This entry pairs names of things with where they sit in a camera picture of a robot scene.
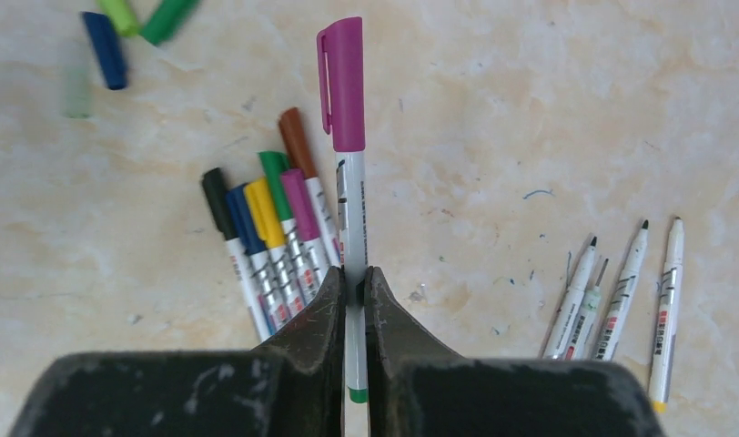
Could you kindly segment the brown capped pen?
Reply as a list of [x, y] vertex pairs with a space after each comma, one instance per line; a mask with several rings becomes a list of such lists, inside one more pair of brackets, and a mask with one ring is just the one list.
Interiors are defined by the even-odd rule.
[[278, 128], [290, 163], [303, 172], [310, 203], [329, 262], [339, 267], [341, 259], [335, 217], [330, 211], [328, 199], [312, 159], [299, 109], [291, 107], [285, 110], [279, 116]]

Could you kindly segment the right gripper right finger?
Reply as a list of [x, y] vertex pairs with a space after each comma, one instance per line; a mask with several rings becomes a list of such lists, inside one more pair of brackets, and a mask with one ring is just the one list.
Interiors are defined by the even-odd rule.
[[661, 436], [636, 378], [606, 361], [466, 358], [365, 277], [373, 436]]

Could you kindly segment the dark green capped pen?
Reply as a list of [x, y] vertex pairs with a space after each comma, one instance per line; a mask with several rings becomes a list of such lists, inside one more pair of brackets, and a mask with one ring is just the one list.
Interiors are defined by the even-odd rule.
[[585, 288], [592, 274], [597, 241], [597, 237], [592, 238], [572, 274], [542, 354], [544, 359], [559, 360], [565, 355], [566, 345], [572, 334]]

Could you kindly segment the light green pen cap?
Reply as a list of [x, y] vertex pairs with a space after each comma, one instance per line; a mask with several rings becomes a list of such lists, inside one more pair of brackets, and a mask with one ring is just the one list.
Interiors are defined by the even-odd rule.
[[127, 0], [97, 0], [97, 3], [120, 36], [131, 37], [138, 34], [139, 21]]

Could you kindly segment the dark green pen cap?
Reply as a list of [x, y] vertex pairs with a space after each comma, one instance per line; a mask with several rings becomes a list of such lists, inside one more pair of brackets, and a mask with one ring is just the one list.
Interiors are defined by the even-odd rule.
[[159, 46], [174, 36], [199, 4], [200, 0], [163, 0], [139, 34], [151, 45]]

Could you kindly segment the purple capped pen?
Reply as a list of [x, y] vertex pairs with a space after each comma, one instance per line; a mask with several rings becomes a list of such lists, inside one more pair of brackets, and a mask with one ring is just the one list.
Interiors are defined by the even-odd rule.
[[321, 240], [304, 174], [300, 169], [293, 168], [284, 171], [280, 175], [280, 179], [294, 218], [297, 221], [297, 233], [310, 267], [310, 277], [318, 290], [328, 274], [329, 259]]

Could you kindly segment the magenta capped pen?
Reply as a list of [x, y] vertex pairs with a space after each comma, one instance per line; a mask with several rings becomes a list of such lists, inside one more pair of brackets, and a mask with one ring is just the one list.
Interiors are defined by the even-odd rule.
[[365, 203], [363, 20], [340, 19], [316, 37], [322, 126], [336, 160], [338, 232], [345, 280], [345, 383], [357, 404], [369, 400], [364, 284], [369, 265]]

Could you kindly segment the navy pen cap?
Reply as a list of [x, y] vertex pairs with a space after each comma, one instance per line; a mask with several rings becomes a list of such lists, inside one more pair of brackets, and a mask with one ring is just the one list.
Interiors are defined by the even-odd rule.
[[127, 62], [111, 20], [106, 15], [88, 11], [81, 12], [80, 17], [106, 87], [113, 91], [127, 88]]

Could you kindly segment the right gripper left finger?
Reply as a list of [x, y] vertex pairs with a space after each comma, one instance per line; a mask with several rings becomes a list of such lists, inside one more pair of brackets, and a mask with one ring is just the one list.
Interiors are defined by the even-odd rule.
[[345, 279], [258, 346], [91, 351], [55, 360], [13, 436], [341, 436]]

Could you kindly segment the clear pen cap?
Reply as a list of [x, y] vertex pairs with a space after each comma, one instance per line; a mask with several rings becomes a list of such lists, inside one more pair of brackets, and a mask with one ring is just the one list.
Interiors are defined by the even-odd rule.
[[65, 117], [89, 118], [92, 111], [88, 56], [84, 46], [71, 44], [61, 52], [62, 113]]

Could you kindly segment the clear capped pen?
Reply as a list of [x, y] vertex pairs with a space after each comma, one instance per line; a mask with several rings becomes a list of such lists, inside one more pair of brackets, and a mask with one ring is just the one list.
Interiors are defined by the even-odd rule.
[[598, 315], [602, 298], [601, 282], [608, 264], [609, 259], [602, 261], [596, 279], [584, 292], [582, 304], [576, 316], [576, 323], [565, 350], [564, 359], [567, 361], [584, 358], [587, 342], [592, 335], [596, 316]]

